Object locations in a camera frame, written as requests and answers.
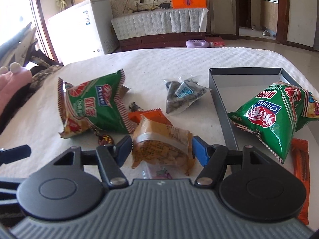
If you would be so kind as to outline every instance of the chip bag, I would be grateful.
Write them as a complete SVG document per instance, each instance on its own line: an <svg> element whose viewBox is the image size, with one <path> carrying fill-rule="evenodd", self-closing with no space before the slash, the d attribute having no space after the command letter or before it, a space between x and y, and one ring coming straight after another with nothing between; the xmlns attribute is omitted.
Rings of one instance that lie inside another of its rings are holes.
<svg viewBox="0 0 319 239"><path fill-rule="evenodd" d="M58 81L58 108L63 122L62 138L88 129L132 133L134 125L120 97L125 82L123 70L73 86Z"/></svg>
<svg viewBox="0 0 319 239"><path fill-rule="evenodd" d="M310 170L309 170L309 154L308 141L294 138L291 141L291 153L294 165L294 175L301 180L306 188L306 201L302 206L298 219L305 225L309 224L308 209L310 196Z"/></svg>
<svg viewBox="0 0 319 239"><path fill-rule="evenodd" d="M293 134L309 121L319 119L319 104L311 92L277 82L228 113L228 117L235 126L256 134L283 164Z"/></svg>
<svg viewBox="0 0 319 239"><path fill-rule="evenodd" d="M174 165L186 175L194 166L192 133L143 118L133 134L133 164Z"/></svg>

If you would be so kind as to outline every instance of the floor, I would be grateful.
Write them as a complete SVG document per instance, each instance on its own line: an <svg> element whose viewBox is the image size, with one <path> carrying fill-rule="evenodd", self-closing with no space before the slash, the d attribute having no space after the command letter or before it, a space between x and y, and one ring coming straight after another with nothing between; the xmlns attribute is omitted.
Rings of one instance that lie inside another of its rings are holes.
<svg viewBox="0 0 319 239"><path fill-rule="evenodd" d="M319 52L285 46L282 44L253 41L226 40L226 47L249 47L275 51L292 62L309 82L319 91Z"/></svg>
<svg viewBox="0 0 319 239"><path fill-rule="evenodd" d="M251 28L247 28L247 27L239 27L239 36L260 37L260 38L267 38L267 39L273 39L273 40L276 39L273 36L264 36L263 31L261 29L252 30Z"/></svg>

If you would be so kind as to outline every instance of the white bed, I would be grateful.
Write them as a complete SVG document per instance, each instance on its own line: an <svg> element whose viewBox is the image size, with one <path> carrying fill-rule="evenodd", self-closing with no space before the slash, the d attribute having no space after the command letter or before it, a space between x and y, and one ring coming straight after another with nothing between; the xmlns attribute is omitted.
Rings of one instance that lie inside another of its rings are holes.
<svg viewBox="0 0 319 239"><path fill-rule="evenodd" d="M50 76L44 86L19 110L0 136L0 148L12 148L28 144L32 149L29 158L3 165L0 176L28 177L65 149L80 145L82 149L94 149L97 138L92 133L71 139L60 138L62 123L57 109L57 79L78 85L82 82L106 75L123 68L126 73L125 86L131 88L126 94L126 105L135 101L144 109L165 110L165 78L201 75L199 84L208 86L208 69L222 67L278 67L285 69L303 88L318 92L303 74L283 56L267 50L249 48L205 48L205 49L150 49L105 55L63 67ZM186 111L170 116L172 124L190 130L208 144L224 144L220 123L213 100L208 93ZM115 141L123 135L111 134ZM141 177L141 169L131 169L131 157L122 167L131 181ZM97 173L97 168L88 167L88 172ZM201 166L196 163L191 173L194 179Z"/></svg>

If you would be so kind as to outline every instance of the white refrigerator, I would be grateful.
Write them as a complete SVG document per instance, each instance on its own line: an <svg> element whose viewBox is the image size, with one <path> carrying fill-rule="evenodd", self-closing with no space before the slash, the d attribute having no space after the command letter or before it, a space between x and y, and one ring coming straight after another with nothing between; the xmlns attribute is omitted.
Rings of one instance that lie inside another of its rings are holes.
<svg viewBox="0 0 319 239"><path fill-rule="evenodd" d="M48 19L53 48L64 65L112 53L118 40L109 0L87 0Z"/></svg>

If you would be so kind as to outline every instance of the gray gripper base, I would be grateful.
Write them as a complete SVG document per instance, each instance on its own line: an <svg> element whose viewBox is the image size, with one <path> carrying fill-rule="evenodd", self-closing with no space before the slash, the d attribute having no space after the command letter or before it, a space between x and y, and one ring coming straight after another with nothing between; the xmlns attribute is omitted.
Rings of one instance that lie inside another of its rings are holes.
<svg viewBox="0 0 319 239"><path fill-rule="evenodd" d="M296 219L261 224L228 211L210 190L190 180L134 180L110 191L89 214L65 222L27 217L19 239L301 239L313 233Z"/></svg>

